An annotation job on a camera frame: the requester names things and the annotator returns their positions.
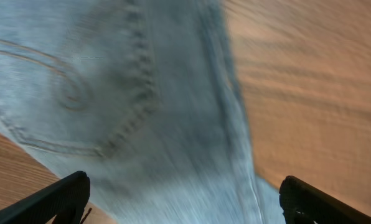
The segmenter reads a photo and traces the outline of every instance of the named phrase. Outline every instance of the back pocket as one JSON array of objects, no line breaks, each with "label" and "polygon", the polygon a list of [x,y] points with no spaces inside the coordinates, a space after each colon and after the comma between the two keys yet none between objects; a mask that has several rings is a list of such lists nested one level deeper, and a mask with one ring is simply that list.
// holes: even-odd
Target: back pocket
[{"label": "back pocket", "polygon": [[145,18],[135,1],[100,1],[63,29],[56,55],[0,39],[0,120],[21,144],[110,155],[156,109]]}]

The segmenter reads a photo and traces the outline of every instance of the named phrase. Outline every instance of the wood grain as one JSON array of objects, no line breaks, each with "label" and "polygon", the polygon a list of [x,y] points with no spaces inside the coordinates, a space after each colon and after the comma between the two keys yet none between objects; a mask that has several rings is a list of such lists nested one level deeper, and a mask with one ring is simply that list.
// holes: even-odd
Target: wood grain
[{"label": "wood grain", "polygon": [[[0,210],[58,181],[22,149],[0,135]],[[84,224],[115,224],[99,208],[92,208]]]},{"label": "wood grain", "polygon": [[371,0],[226,0],[255,166],[371,216]]}]

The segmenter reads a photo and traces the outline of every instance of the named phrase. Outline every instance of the jeans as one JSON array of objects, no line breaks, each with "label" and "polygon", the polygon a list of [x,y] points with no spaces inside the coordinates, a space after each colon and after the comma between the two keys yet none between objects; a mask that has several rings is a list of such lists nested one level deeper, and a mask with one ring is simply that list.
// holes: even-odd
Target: jeans
[{"label": "jeans", "polygon": [[284,223],[218,0],[0,1],[0,132],[120,224]]}]

